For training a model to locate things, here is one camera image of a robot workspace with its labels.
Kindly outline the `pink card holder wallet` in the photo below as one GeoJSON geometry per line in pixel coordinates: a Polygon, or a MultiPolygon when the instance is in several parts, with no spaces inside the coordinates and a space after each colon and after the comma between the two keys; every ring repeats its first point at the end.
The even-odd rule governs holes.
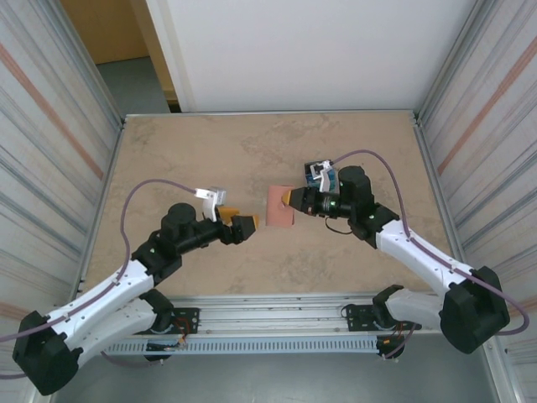
{"type": "Polygon", "coordinates": [[[292,228],[295,210],[283,202],[283,197],[293,189],[292,186],[270,186],[266,203],[266,225],[279,228],[292,228]]]}

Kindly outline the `blue VIP card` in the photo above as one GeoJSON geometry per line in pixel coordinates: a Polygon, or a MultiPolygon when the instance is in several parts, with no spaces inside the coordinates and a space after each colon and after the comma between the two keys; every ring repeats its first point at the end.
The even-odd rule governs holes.
{"type": "MultiPolygon", "coordinates": [[[[338,184],[338,180],[336,178],[336,172],[334,170],[328,173],[328,179],[329,179],[329,185],[326,188],[326,191],[334,192],[338,184]]],[[[307,186],[313,186],[313,187],[319,188],[321,185],[321,181],[314,180],[313,175],[310,172],[305,173],[305,181],[306,181],[307,186]]]]}

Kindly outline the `wooden door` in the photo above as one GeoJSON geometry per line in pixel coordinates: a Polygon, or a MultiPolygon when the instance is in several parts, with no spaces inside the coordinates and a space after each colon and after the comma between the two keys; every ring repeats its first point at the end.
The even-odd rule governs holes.
{"type": "Polygon", "coordinates": [[[146,0],[60,0],[123,115],[179,113],[146,0]]]}

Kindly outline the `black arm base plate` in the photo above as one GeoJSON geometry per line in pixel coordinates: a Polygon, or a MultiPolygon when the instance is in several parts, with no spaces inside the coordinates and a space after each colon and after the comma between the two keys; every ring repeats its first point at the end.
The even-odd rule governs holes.
{"type": "Polygon", "coordinates": [[[193,307],[176,307],[171,319],[171,332],[178,335],[191,335],[198,333],[200,325],[200,309],[193,307]]]}
{"type": "Polygon", "coordinates": [[[340,310],[340,316],[346,321],[349,332],[369,332],[378,329],[374,323],[372,305],[347,304],[340,310]]]}

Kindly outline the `aluminium mounting rail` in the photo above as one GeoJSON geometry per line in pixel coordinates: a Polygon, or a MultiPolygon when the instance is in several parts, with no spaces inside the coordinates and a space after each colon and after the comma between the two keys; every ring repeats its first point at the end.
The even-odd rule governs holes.
{"type": "Polygon", "coordinates": [[[364,293],[182,296],[179,308],[200,310],[197,338],[342,336],[348,334],[343,307],[370,305],[364,293]]]}

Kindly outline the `aluminium frame post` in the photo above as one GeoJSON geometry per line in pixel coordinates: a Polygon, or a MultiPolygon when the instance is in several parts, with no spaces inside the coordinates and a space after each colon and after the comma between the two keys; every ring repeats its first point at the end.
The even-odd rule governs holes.
{"type": "Polygon", "coordinates": [[[107,116],[110,124],[115,128],[122,129],[125,124],[124,116],[121,114],[106,82],[103,80],[100,71],[97,69],[75,25],[65,10],[62,0],[57,1],[61,16],[65,20],[65,36],[70,41],[70,46],[74,51],[75,64],[82,75],[82,79],[88,85],[92,96],[96,99],[96,103],[102,112],[107,116]]]}
{"type": "Polygon", "coordinates": [[[499,0],[476,0],[472,6],[465,23],[462,25],[460,33],[451,47],[437,77],[434,79],[430,90],[425,96],[419,109],[414,111],[414,120],[418,127],[422,127],[425,120],[432,114],[436,105],[446,91],[456,70],[462,63],[465,54],[469,51],[475,37],[482,29],[491,10],[497,5],[499,0]]]}

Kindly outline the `translucent enclosure side panel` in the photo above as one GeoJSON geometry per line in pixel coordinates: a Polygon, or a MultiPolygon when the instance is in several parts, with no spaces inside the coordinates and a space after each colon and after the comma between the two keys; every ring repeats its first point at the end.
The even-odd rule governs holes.
{"type": "Polygon", "coordinates": [[[464,254],[529,315],[502,341],[537,364],[537,0],[499,0],[423,124],[464,254]]]}
{"type": "Polygon", "coordinates": [[[0,0],[0,380],[31,311],[75,293],[122,129],[75,64],[57,0],[0,0]]]}

